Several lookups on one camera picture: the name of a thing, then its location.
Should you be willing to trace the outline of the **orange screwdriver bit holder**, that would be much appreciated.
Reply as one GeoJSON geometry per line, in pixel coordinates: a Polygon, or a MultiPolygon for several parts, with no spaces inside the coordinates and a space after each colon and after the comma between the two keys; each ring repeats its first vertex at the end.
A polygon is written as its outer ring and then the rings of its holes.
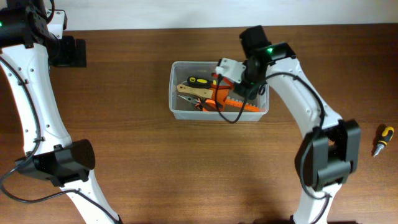
{"type": "Polygon", "coordinates": [[[246,110],[246,111],[260,112],[260,108],[259,107],[255,106],[255,105],[252,105],[252,104],[249,104],[249,103],[246,103],[245,105],[243,105],[243,101],[231,98],[229,96],[225,99],[224,102],[228,106],[233,106],[233,107],[236,107],[236,108],[242,108],[243,107],[244,110],[246,110]]]}

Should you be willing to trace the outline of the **small red cutting pliers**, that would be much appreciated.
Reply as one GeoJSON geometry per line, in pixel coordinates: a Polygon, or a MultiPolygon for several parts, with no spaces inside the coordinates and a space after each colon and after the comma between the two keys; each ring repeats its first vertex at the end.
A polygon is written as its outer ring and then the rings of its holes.
{"type": "Polygon", "coordinates": [[[211,82],[211,87],[219,90],[234,90],[234,83],[217,73],[212,73],[211,76],[214,80],[211,82]]]}

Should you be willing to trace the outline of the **orange scraper wooden handle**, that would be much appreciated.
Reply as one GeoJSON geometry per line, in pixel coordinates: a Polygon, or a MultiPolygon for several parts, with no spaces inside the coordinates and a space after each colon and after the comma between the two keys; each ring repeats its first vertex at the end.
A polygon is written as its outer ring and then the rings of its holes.
{"type": "Polygon", "coordinates": [[[225,110],[225,99],[229,95],[229,90],[216,90],[214,88],[193,88],[183,84],[177,85],[177,91],[180,95],[191,95],[198,96],[200,98],[209,98],[220,102],[224,106],[225,110]]]}

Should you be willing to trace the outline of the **file black yellow handle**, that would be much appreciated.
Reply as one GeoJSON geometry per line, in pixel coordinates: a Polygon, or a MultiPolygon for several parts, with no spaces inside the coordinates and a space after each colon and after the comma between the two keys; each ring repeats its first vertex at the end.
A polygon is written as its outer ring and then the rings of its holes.
{"type": "Polygon", "coordinates": [[[190,76],[187,78],[187,84],[193,88],[213,88],[217,85],[216,80],[207,80],[205,78],[190,76]]]}

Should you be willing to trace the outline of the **long nose pliers orange black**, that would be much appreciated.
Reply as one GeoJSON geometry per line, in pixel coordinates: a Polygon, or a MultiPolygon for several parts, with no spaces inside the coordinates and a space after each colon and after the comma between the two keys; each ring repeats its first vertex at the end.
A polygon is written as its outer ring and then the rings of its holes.
{"type": "Polygon", "coordinates": [[[191,95],[179,95],[179,97],[193,104],[195,108],[200,111],[217,111],[217,109],[220,111],[224,110],[224,106],[216,100],[191,95]]]}

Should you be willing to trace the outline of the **clear plastic container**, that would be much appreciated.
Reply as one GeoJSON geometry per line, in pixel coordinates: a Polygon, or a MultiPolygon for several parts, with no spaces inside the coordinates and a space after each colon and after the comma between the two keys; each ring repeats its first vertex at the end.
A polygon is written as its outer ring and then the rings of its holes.
{"type": "MultiPolygon", "coordinates": [[[[177,90],[177,85],[187,84],[188,77],[200,77],[211,80],[215,71],[216,62],[176,61],[172,64],[169,81],[169,108],[176,119],[188,120],[214,120],[221,121],[222,117],[216,111],[200,111],[195,105],[185,99],[184,93],[177,90]]],[[[259,121],[269,110],[269,87],[265,87],[263,95],[258,95],[255,100],[249,100],[248,106],[259,108],[258,112],[244,111],[240,121],[259,121]]]]}

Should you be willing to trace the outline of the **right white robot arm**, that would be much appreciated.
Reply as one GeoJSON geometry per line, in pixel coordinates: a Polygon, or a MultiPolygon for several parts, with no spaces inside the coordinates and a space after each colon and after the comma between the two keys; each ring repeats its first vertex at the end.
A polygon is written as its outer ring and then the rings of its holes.
{"type": "Polygon", "coordinates": [[[358,167],[361,129],[331,109],[310,83],[286,42],[272,44],[262,26],[239,36],[246,60],[241,82],[261,91],[264,85],[280,96],[298,124],[303,141],[294,164],[302,194],[291,223],[326,223],[334,197],[358,167]]]}

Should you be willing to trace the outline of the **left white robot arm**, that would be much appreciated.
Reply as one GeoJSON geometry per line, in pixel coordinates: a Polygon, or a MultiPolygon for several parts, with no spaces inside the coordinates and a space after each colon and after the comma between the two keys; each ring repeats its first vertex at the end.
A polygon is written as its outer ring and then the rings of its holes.
{"type": "Polygon", "coordinates": [[[63,34],[67,22],[65,11],[43,1],[6,1],[1,7],[1,68],[24,140],[24,156],[13,172],[51,182],[87,223],[121,223],[96,180],[93,146],[71,139],[55,101],[50,68],[86,67],[86,42],[63,34]]]}

